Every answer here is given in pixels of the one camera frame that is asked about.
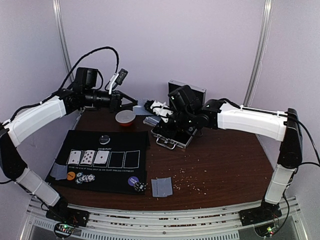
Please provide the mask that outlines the boxed deck of cards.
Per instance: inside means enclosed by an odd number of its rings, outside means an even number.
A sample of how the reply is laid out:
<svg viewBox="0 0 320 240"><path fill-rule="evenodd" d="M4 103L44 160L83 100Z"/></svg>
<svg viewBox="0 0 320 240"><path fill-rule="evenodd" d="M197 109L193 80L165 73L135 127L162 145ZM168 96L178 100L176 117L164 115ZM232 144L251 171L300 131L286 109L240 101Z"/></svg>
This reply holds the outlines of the boxed deck of cards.
<svg viewBox="0 0 320 240"><path fill-rule="evenodd" d="M148 126L156 126L162 119L159 116L147 116L142 122Z"/></svg>

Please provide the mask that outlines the clear acrylic dealer button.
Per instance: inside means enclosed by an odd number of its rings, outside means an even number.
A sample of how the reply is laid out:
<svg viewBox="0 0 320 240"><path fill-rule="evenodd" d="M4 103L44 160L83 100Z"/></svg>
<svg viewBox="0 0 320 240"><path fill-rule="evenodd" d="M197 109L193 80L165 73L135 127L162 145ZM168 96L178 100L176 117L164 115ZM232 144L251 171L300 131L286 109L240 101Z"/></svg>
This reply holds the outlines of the clear acrylic dealer button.
<svg viewBox="0 0 320 240"><path fill-rule="evenodd" d="M99 138L99 143L101 145L106 145L110 142L111 138L108 135L101 135Z"/></svg>

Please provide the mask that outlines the blue small blind button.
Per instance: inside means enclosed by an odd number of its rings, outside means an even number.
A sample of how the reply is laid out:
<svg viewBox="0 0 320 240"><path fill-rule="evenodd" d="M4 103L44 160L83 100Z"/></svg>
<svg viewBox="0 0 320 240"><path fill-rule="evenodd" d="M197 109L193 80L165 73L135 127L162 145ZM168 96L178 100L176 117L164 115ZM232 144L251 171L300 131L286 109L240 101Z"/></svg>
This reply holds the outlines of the blue small blind button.
<svg viewBox="0 0 320 240"><path fill-rule="evenodd" d="M136 177L136 176L130 176L129 178L128 178L128 180L127 180L127 183L131 186L131 187L133 187L136 183L138 183L139 182L139 179L138 179L138 177Z"/></svg>

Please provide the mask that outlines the dealt card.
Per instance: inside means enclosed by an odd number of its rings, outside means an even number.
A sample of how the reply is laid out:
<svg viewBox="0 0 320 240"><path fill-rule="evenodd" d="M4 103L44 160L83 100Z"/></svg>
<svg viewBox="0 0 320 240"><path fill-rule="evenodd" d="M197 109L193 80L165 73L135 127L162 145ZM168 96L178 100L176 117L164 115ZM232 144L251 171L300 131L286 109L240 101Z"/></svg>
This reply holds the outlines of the dealt card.
<svg viewBox="0 0 320 240"><path fill-rule="evenodd" d="M163 197L161 190L162 181L160 179L151 179L152 196L155 198Z"/></svg>

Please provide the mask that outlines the black poker chip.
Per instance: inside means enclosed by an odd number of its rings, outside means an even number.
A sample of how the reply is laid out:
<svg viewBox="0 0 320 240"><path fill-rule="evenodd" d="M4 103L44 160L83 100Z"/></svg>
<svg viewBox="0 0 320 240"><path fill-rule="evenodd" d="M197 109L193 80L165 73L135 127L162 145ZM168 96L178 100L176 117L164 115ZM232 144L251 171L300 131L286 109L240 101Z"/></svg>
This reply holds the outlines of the black poker chip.
<svg viewBox="0 0 320 240"><path fill-rule="evenodd" d="M143 193L146 190L146 184L143 182L136 182L133 185L133 188L137 193Z"/></svg>

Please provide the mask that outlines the white blue chips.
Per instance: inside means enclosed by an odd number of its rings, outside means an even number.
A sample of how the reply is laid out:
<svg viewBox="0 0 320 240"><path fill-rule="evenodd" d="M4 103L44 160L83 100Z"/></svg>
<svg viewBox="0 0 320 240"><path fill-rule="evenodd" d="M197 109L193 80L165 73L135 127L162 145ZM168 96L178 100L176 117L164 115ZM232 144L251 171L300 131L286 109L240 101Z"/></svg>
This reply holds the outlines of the white blue chips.
<svg viewBox="0 0 320 240"><path fill-rule="evenodd" d="M93 174L83 174L82 172L78 172L75 175L75 183L77 185L81 185L83 183L90 183L96 179L96 176Z"/></svg>

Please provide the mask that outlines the orange big blind button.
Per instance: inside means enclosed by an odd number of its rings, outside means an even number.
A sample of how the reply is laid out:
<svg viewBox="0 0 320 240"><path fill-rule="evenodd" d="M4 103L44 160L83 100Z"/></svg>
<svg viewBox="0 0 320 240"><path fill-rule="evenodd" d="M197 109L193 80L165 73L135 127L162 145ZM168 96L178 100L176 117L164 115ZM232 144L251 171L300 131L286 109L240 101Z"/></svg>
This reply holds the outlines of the orange big blind button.
<svg viewBox="0 0 320 240"><path fill-rule="evenodd" d="M74 180L75 178L76 178L75 172L69 171L69 172L67 173L66 179L67 179L68 181L72 181L72 180Z"/></svg>

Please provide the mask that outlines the dealt cards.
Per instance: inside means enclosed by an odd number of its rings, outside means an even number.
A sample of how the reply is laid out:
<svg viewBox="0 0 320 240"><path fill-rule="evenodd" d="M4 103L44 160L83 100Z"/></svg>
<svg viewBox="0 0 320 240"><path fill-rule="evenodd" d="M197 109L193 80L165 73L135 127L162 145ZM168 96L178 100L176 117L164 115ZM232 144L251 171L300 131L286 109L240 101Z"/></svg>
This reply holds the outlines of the dealt cards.
<svg viewBox="0 0 320 240"><path fill-rule="evenodd" d="M67 173L68 173L67 165L59 165L55 163L50 172L50 176L54 178L56 181L65 180L67 178Z"/></svg>

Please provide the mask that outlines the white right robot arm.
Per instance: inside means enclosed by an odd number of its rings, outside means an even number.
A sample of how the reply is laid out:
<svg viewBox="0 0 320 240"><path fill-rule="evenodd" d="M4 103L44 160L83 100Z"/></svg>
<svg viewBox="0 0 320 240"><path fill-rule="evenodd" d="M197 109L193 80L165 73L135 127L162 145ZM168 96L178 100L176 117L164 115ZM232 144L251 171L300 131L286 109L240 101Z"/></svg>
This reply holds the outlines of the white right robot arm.
<svg viewBox="0 0 320 240"><path fill-rule="evenodd" d="M267 142L275 142L278 152L273 155L274 172L263 197L264 204L256 210L259 220L268 220L303 160L303 135L297 111L246 107L227 98L201 103L189 85L178 87L168 97L170 106L159 101L150 106L151 113L161 118L157 128L166 139L182 132L193 136L194 130L203 128L235 130L256 135L268 157L271 152Z"/></svg>

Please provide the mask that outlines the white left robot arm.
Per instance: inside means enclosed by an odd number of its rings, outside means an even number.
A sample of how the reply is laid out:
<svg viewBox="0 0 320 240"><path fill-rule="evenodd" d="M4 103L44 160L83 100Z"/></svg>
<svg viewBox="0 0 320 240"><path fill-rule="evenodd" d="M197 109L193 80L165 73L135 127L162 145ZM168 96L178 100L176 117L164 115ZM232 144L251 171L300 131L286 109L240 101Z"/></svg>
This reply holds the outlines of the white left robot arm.
<svg viewBox="0 0 320 240"><path fill-rule="evenodd" d="M48 100L28 106L0 125L0 167L4 175L36 196L61 222L72 218L72 211L61 203L61 195L36 174L19 153L20 145L35 147L38 131L49 123L85 107L108 108L111 113L131 110L137 100L119 90L86 90L77 93L61 89Z"/></svg>

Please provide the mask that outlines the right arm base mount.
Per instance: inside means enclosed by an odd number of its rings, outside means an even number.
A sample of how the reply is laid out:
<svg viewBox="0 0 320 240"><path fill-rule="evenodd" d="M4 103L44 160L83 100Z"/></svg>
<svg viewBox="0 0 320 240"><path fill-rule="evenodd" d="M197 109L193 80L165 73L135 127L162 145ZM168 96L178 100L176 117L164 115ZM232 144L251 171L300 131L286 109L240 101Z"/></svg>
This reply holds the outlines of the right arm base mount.
<svg viewBox="0 0 320 240"><path fill-rule="evenodd" d="M282 212L278 205L276 206L259 206L244 209L239 212L239 218L242 226L255 225L265 221L273 220L274 217L281 217Z"/></svg>

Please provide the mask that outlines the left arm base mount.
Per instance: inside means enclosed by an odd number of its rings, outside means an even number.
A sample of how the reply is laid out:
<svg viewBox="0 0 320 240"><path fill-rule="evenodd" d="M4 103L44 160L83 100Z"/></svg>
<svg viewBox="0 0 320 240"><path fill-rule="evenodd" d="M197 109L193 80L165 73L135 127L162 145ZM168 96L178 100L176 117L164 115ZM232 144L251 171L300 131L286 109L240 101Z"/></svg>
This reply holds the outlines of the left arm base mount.
<svg viewBox="0 0 320 240"><path fill-rule="evenodd" d="M46 218L66 223L75 227L86 227L90 213L85 210L67 207L65 209L49 208Z"/></svg>

